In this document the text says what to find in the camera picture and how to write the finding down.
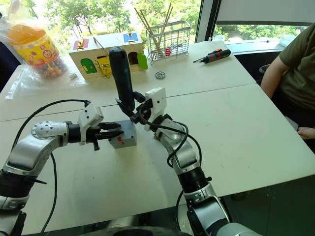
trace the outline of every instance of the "screwdriver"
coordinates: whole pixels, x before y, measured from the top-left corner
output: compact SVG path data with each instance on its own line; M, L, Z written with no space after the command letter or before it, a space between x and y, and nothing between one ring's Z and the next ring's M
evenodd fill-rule
M231 54L231 51L229 49L226 49L222 51L221 48L214 50L213 52L209 53L207 56L200 58L198 60L195 60L195 62L204 62L205 64L213 62L215 60L220 60L222 58L228 57Z

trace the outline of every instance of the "olive green shirt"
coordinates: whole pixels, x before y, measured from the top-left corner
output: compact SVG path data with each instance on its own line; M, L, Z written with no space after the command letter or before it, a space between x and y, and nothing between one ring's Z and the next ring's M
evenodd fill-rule
M315 23L300 33L279 55L290 67L279 84L288 99L315 110Z

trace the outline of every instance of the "small metal washer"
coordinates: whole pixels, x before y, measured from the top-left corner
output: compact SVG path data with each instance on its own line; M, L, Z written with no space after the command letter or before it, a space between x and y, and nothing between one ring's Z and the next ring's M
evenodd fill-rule
M163 71L159 71L156 73L156 78L161 80L165 78L165 73Z

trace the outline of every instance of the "orange lid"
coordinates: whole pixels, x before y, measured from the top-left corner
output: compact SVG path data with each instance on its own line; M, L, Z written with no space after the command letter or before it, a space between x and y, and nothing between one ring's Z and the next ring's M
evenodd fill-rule
M41 28L32 28L25 25L14 25L8 32L7 37L12 40L11 45L23 45L34 42L46 34Z

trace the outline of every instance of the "hand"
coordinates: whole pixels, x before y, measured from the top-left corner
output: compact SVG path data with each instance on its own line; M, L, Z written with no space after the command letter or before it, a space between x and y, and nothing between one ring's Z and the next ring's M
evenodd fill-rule
M315 129L308 127L300 127L297 133L302 139L315 139Z

